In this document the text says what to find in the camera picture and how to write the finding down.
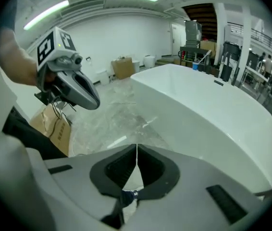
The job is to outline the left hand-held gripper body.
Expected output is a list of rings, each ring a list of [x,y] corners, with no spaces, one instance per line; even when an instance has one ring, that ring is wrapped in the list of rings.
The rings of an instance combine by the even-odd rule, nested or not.
[[[37,87],[36,94],[43,104],[48,105],[61,99],[68,102],[59,87],[61,81],[56,77],[52,83],[44,83],[47,69],[57,72],[77,72],[81,70],[82,57],[77,52],[71,35],[54,27],[37,47]]]

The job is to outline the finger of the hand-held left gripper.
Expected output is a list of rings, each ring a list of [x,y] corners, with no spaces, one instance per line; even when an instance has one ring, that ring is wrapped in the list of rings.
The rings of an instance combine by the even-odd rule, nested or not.
[[[61,81],[59,87],[63,97],[71,104],[79,104],[81,98],[79,86],[74,80],[76,72],[57,72],[57,78]]]
[[[91,80],[81,71],[76,72],[74,80],[79,86],[81,95],[78,105],[85,109],[98,109],[100,106],[100,98]]]

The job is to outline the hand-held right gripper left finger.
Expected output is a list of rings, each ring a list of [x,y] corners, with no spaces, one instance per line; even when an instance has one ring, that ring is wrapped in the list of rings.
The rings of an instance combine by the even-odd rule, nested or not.
[[[44,163],[59,188],[83,211],[112,228],[124,225],[123,188],[136,166],[135,144]]]

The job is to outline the white bathtub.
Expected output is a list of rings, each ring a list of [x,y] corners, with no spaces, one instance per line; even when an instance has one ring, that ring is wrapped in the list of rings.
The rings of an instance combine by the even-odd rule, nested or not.
[[[258,101],[175,64],[130,80],[140,115],[170,150],[212,164],[253,193],[272,189],[272,115]]]

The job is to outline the person's left forearm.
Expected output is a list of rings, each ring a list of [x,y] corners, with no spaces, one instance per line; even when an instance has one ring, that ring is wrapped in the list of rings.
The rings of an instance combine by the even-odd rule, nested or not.
[[[0,67],[14,83],[37,85],[37,63],[22,49],[12,29],[0,30]]]

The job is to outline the person's left hand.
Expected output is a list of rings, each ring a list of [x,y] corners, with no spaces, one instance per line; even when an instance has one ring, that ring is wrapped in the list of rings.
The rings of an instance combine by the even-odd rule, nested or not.
[[[56,76],[56,73],[47,69],[44,74],[44,83],[52,83],[55,80]]]

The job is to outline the printed cardboard box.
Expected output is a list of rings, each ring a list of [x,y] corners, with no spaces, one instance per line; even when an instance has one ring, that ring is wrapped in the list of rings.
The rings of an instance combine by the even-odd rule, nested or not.
[[[65,156],[69,156],[70,135],[71,127],[65,118],[52,120],[48,137]]]

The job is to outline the large taped cardboard box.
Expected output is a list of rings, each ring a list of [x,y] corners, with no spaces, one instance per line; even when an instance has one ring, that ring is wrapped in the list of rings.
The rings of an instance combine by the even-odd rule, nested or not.
[[[30,120],[29,124],[44,136],[49,137],[54,129],[54,122],[57,117],[52,105],[42,107]]]

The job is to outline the white door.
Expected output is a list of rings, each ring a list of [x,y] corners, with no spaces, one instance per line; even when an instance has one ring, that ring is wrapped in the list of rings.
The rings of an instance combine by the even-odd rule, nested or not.
[[[177,55],[181,47],[180,25],[171,24],[171,31],[172,31],[172,55]]]

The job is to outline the grey wrapped stack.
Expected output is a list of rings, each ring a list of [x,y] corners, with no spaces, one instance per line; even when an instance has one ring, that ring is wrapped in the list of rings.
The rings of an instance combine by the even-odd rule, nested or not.
[[[202,40],[202,25],[197,21],[185,21],[186,47],[198,48]]]

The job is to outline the white stick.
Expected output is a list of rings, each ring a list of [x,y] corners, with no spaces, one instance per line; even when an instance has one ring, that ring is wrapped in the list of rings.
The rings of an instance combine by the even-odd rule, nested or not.
[[[203,58],[199,61],[199,64],[205,62],[205,59],[209,57],[211,54],[211,50],[208,50],[207,53],[203,56]]]

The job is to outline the stacked cardboard boxes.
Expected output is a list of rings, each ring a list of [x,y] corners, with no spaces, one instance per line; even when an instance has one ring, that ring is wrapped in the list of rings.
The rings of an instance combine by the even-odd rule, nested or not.
[[[215,58],[216,55],[216,49],[217,49],[217,43],[216,42],[211,42],[207,40],[202,40],[200,42],[200,48],[203,50],[211,50],[210,57]]]

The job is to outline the brown wooden staircase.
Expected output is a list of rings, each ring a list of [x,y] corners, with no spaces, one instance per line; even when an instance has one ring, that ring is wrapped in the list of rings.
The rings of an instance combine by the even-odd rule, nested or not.
[[[212,3],[202,3],[184,6],[182,9],[192,21],[202,26],[202,40],[217,41],[217,16]]]

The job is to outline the white framed panel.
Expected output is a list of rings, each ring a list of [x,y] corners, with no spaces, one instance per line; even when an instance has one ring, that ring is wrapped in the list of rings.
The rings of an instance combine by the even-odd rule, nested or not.
[[[224,82],[228,82],[230,79],[230,75],[232,72],[232,67],[230,66],[231,53],[228,51],[224,54],[221,60],[220,68],[219,68],[219,78]]]

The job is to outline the black balcony railing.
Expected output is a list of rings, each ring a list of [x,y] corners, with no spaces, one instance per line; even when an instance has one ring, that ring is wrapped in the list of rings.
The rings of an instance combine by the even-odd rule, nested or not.
[[[232,23],[232,22],[228,22],[228,25],[231,28],[231,32],[243,35],[244,33],[243,25]],[[251,29],[251,38],[258,42],[263,43],[265,46],[268,46],[269,48],[272,49],[272,38],[265,35],[264,33]]]

